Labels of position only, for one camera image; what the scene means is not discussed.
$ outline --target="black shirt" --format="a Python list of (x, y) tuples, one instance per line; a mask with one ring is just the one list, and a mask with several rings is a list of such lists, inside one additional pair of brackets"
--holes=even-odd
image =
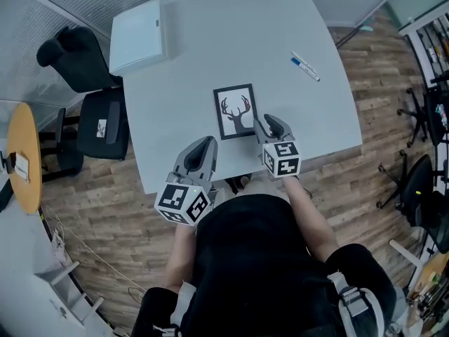
[[(371, 253), (344, 246), (326, 263), (312, 258), (290, 204), (265, 194), (231, 199), (198, 226), (191, 281), (197, 290), (182, 319), (183, 336), (269, 336), (333, 325), (342, 331), (335, 287), (342, 272), (350, 286), (370, 289), (385, 325), (396, 294)], [(133, 337), (158, 336), (152, 326), (170, 326), (177, 294), (150, 289), (142, 300)]]

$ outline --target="round wooden table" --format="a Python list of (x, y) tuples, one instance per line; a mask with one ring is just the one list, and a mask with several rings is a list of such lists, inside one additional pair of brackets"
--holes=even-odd
[(29, 183), (16, 173), (9, 175), (15, 198), (26, 213), (39, 208), (42, 196), (41, 146), (33, 113), (26, 103), (14, 110), (8, 127), (6, 154), (15, 152), (28, 160)]

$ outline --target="framed picture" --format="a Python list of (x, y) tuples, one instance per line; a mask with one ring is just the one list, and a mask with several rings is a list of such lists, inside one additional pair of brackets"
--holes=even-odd
[(257, 118), (253, 85), (239, 85), (214, 90), (218, 125), (222, 140), (254, 135)]

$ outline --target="black picture frame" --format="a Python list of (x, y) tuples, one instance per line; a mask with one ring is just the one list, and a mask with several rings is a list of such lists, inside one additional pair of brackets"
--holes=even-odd
[(247, 88), (248, 92), (249, 92), (249, 96), (250, 96), (250, 100), (251, 100), (251, 107), (253, 109), (253, 111), (252, 111), (253, 116), (254, 116), (255, 119), (258, 119), (258, 117), (257, 117), (257, 108), (255, 106), (255, 99), (254, 99), (254, 92), (253, 92), (253, 85), (252, 84), (244, 84), (244, 85), (236, 85), (236, 86), (230, 86), (230, 87), (225, 87), (225, 88), (218, 88), (218, 89), (213, 91), (213, 95), (214, 95), (214, 98), (215, 98), (215, 108), (217, 110), (218, 126), (220, 127), (220, 137), (221, 137), (222, 140), (229, 140), (229, 139), (232, 139), (232, 138), (242, 138), (242, 137), (245, 137), (245, 136), (255, 135), (253, 127), (250, 128), (251, 131), (234, 133), (232, 135), (226, 135), (225, 134), (225, 130), (223, 128), (222, 113), (221, 113), (221, 109), (220, 109), (220, 99), (219, 99), (218, 95), (220, 93), (225, 92), (225, 91), (240, 90), (240, 89), (244, 89), (244, 88)]

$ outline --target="wood laminate flooring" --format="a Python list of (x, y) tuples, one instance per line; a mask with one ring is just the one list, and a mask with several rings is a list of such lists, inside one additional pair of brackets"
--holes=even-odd
[[(418, 229), (412, 229), (394, 204), (376, 209), (395, 185), (377, 170), (382, 162), (399, 175), (399, 150), (409, 154), (409, 166), (423, 154), (434, 158), (430, 142), (420, 138), (411, 149), (406, 143), (413, 121), (397, 116), (396, 110), (410, 105), (406, 89), (413, 86), (421, 96), (422, 78), (412, 49), (398, 35), (389, 18), (375, 15), (374, 32), (360, 32), (340, 50), (360, 121), (363, 144), (335, 154), (304, 161), (301, 181), (313, 194), (313, 201), (328, 219), (341, 244), (358, 242), (369, 248), (392, 281), (408, 282), (412, 266), (393, 250), (395, 239), (418, 254)], [(347, 31), (332, 29), (335, 41)], [(145, 195), (130, 143), (125, 161), (86, 157), (76, 178), (46, 183), (42, 207), (82, 238), (101, 258), (146, 289), (161, 284), (170, 252), (174, 225), (154, 210), (155, 195)], [(134, 287), (95, 257), (70, 232), (66, 248), (80, 266), (75, 276), (87, 294), (105, 298), (100, 310), (115, 326), (132, 329), (139, 304), (128, 294)], [(139, 291), (131, 289), (139, 299)]]

